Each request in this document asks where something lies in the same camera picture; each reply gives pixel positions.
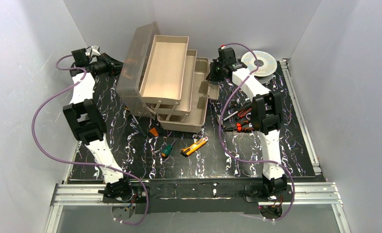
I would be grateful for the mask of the translucent brown beige tool box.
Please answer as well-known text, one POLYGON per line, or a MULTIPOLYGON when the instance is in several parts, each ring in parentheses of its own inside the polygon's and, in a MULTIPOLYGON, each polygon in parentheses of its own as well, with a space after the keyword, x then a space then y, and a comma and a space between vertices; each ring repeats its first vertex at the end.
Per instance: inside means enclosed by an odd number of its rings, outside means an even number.
POLYGON ((132 115, 168 131, 201 131, 219 86, 207 79, 209 60, 188 45, 187 36, 162 35, 156 22, 136 28, 116 86, 132 115))

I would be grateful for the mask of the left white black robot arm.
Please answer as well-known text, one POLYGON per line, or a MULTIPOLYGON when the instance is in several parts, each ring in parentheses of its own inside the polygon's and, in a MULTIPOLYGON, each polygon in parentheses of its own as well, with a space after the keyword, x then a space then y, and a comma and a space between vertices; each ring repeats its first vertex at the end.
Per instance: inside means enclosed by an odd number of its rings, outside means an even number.
POLYGON ((100 52, 99 46, 72 51, 74 63, 70 74, 76 85, 71 101, 63 107, 65 118, 76 140, 85 145, 101 164, 106 185, 99 193, 106 198, 129 202, 134 192, 128 178, 123 175, 106 140, 106 124, 93 99, 95 76, 119 74, 123 63, 100 52))

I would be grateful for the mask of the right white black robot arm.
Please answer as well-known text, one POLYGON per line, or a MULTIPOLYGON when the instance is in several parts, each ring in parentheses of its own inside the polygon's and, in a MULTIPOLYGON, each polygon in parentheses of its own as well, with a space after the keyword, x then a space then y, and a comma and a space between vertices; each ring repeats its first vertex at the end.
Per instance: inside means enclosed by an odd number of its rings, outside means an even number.
POLYGON ((277 196, 288 186, 287 176, 280 166, 281 94, 274 94, 261 84, 249 68, 236 58, 233 48, 222 45, 218 53, 208 79, 223 81, 230 78, 251 99, 251 125, 260 137, 263 158, 262 187, 255 194, 260 197, 277 196))

